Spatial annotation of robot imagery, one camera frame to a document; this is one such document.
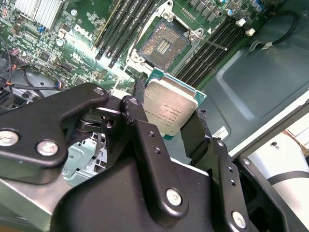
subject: wire bundle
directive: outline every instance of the wire bundle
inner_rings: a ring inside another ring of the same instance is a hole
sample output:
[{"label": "wire bundle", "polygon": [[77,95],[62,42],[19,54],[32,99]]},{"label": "wire bundle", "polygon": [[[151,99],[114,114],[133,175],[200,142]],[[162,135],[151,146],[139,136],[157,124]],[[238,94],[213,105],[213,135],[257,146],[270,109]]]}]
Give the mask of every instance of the wire bundle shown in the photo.
[{"label": "wire bundle", "polygon": [[[9,47],[6,43],[6,41],[4,40],[4,38],[2,36],[0,36],[0,39],[3,41],[6,52],[8,53],[8,60],[6,60],[6,62],[8,61],[8,64],[6,67],[2,68],[0,70],[0,74],[2,73],[6,73],[7,71],[9,72],[9,77],[7,80],[6,85],[10,87],[10,90],[12,91],[12,88],[16,88],[16,89],[27,89],[27,90],[33,90],[40,98],[44,98],[44,95],[40,92],[40,90],[61,90],[62,89],[62,83],[60,81],[60,79],[58,78],[58,76],[55,74],[54,71],[52,71],[50,68],[39,64],[39,63],[25,63],[25,64],[21,64],[21,65],[14,65],[12,63],[11,60],[11,56],[10,56],[10,50]],[[46,69],[47,71],[49,71],[53,77],[57,80],[57,83],[53,86],[53,87],[35,87],[28,79],[27,73],[26,73],[26,68],[29,66],[40,66],[44,69]],[[11,83],[11,79],[12,79],[12,75],[16,70],[22,69],[23,70],[23,78],[25,80],[25,82],[27,83],[27,86],[24,85],[18,85],[18,84],[12,84]]]}]

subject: black mechanical arm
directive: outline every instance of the black mechanical arm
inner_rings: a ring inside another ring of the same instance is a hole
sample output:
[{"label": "black mechanical arm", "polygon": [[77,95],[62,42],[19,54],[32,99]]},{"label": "black mechanical arm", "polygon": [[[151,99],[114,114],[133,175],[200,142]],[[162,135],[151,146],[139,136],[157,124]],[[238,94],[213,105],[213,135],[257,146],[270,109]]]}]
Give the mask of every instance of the black mechanical arm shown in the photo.
[{"label": "black mechanical arm", "polygon": [[0,177],[35,185],[60,175],[72,144],[106,134],[107,169],[61,199],[52,232],[307,231],[250,160],[212,138],[205,111],[181,132],[208,175],[172,162],[139,90],[120,100],[87,83],[0,115]]}]

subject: motherboard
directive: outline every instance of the motherboard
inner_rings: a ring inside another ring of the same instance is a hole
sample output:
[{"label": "motherboard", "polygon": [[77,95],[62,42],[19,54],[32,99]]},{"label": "motherboard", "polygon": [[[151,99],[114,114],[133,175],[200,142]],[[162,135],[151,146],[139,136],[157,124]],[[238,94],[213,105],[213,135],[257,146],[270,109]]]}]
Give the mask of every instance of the motherboard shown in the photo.
[{"label": "motherboard", "polygon": [[13,63],[48,67],[66,88],[131,92],[157,68],[201,89],[282,2],[1,0],[0,34]]}]

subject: white label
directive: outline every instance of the white label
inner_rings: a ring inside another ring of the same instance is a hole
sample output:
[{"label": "white label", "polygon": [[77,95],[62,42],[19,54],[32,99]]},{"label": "white label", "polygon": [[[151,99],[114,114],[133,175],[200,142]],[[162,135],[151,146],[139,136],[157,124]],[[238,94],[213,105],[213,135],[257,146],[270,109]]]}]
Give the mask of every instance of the white label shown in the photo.
[{"label": "white label", "polygon": [[225,139],[228,136],[228,132],[225,126],[221,127],[215,134],[212,135],[214,138]]}]

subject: heatsink fins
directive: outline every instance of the heatsink fins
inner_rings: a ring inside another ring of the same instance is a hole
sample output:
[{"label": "heatsink fins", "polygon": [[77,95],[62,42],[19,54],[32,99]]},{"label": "heatsink fins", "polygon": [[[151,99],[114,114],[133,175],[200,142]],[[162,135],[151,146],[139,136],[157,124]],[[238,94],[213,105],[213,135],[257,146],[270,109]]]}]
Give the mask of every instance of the heatsink fins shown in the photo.
[{"label": "heatsink fins", "polygon": [[15,10],[23,17],[51,30],[63,4],[63,0],[16,0]]}]

